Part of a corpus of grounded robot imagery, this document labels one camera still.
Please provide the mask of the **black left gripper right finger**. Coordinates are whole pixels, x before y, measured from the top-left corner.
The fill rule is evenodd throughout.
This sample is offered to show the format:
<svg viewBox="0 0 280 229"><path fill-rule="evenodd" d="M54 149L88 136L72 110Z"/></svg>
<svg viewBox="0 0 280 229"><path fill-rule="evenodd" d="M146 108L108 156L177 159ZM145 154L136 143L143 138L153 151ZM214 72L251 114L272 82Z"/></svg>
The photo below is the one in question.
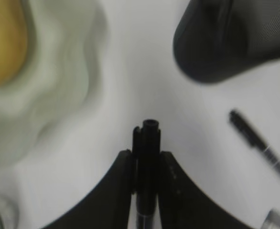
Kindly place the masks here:
<svg viewBox="0 0 280 229"><path fill-rule="evenodd" d="M249 229L211 200L171 152L159 156L158 202L163 229Z"/></svg>

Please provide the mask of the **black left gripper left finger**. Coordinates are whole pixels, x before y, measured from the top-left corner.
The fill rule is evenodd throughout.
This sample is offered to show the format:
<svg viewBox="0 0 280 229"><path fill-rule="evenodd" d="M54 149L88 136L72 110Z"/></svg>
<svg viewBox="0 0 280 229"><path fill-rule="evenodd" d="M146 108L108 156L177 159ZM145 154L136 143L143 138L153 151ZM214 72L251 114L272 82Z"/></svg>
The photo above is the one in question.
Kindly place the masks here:
<svg viewBox="0 0 280 229"><path fill-rule="evenodd" d="M126 229L131 204L133 156L119 152L96 187L46 229Z"/></svg>

